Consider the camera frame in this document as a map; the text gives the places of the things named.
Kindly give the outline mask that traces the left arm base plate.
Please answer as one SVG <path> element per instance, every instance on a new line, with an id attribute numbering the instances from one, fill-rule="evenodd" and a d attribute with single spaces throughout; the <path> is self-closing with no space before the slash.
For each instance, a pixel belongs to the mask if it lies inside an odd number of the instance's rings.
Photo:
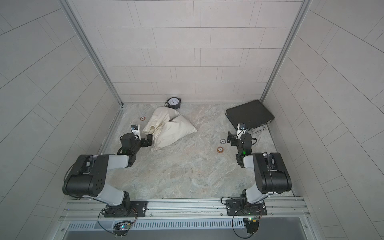
<path id="1" fill-rule="evenodd" d="M 105 218 L 143 218 L 146 215 L 148 201 L 123 202 L 119 206 L 108 206 L 102 211 Z"/>

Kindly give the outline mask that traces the cream cloth soil bag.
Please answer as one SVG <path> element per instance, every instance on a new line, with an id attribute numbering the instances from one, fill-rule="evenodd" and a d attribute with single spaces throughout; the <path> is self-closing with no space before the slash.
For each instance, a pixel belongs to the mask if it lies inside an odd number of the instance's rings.
<path id="1" fill-rule="evenodd" d="M 153 133 L 154 146 L 151 151 L 167 147 L 183 137 L 197 132 L 197 129 L 183 116 L 177 116 L 172 121 L 165 121 L 160 124 Z"/>

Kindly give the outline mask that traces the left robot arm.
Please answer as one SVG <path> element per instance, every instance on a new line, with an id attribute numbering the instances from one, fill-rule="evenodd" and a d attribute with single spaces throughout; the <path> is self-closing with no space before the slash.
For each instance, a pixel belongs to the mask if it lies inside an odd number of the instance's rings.
<path id="1" fill-rule="evenodd" d="M 107 171 L 130 168 L 141 148 L 153 145 L 153 136 L 140 139 L 133 133 L 120 137 L 122 147 L 115 155 L 80 155 L 66 174 L 63 193 L 78 199 L 94 199 L 106 204 L 105 218 L 144 217 L 147 201 L 131 201 L 129 193 L 106 182 Z"/>

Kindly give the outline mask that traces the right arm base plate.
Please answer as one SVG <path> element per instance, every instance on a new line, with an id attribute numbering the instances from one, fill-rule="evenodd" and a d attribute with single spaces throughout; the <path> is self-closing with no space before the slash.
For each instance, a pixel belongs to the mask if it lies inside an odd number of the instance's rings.
<path id="1" fill-rule="evenodd" d="M 239 199 L 221 199 L 226 206 L 228 216 L 266 216 L 268 214 L 265 203 L 249 204 Z"/>

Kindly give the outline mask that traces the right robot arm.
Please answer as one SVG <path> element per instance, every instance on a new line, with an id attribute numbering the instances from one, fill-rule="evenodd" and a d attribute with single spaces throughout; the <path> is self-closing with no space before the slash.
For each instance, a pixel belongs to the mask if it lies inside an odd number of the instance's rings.
<path id="1" fill-rule="evenodd" d="M 253 153 L 252 146 L 257 139 L 248 133 L 228 132 L 227 142 L 237 147 L 238 165 L 254 170 L 255 174 L 255 183 L 240 196 L 242 209 L 261 204 L 270 195 L 291 191 L 292 180 L 280 153 Z"/>

